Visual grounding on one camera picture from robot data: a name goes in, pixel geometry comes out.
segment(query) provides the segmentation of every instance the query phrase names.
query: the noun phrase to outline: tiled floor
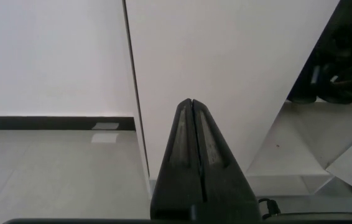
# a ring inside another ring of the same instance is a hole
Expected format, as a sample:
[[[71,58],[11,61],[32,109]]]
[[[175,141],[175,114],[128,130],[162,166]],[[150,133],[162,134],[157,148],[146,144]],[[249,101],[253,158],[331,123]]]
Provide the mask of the tiled floor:
[[[149,218],[136,134],[0,131],[0,223],[12,218]]]

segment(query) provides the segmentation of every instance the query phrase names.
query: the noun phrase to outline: black baseboard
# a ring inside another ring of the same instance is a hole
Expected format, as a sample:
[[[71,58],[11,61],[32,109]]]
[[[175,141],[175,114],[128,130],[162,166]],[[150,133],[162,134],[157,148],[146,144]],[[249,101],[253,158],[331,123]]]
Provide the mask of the black baseboard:
[[[135,131],[133,117],[0,116],[0,130]]]

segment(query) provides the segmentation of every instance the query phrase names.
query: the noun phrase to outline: black object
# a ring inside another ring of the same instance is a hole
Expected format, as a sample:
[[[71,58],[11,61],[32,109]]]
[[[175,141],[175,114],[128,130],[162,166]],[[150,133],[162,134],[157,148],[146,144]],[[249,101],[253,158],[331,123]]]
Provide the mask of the black object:
[[[328,63],[321,68],[316,67],[313,74],[313,85],[321,99],[329,103],[348,105],[352,103],[352,96],[333,85],[333,79],[337,78],[338,72],[338,67],[332,63]]]
[[[277,202],[275,200],[271,200],[271,199],[268,199],[268,198],[261,198],[261,199],[258,200],[258,202],[259,203],[266,202],[267,211],[269,211],[269,213],[264,214],[262,216],[263,220],[266,220],[266,219],[270,218],[271,216],[281,214],[281,210],[278,207],[278,204],[277,204]]]
[[[151,201],[152,220],[241,222],[259,207],[208,108],[178,105]]]
[[[317,94],[311,85],[315,65],[315,54],[311,54],[303,66],[298,79],[292,87],[287,99],[293,103],[307,104],[314,103]]]

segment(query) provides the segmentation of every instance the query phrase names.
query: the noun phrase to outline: black cable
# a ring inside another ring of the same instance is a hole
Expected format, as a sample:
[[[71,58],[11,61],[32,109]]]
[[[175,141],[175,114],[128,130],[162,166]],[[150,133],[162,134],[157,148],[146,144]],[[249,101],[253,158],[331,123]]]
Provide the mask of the black cable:
[[[261,198],[259,199],[257,202],[261,203],[261,202],[266,202],[267,203],[267,211],[269,213],[265,214],[262,216],[262,219],[265,220],[273,215],[278,215],[281,214],[281,210],[278,207],[278,204],[275,200],[271,200],[268,198]]]

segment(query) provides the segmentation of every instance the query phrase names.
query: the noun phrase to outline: white wall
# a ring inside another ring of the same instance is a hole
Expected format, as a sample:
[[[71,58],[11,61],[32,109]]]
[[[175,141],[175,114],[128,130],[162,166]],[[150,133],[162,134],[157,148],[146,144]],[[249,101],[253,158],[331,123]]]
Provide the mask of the white wall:
[[[121,30],[120,0],[0,0],[0,116],[132,116]]]
[[[150,178],[186,98],[208,106],[246,171],[338,1],[128,0]]]

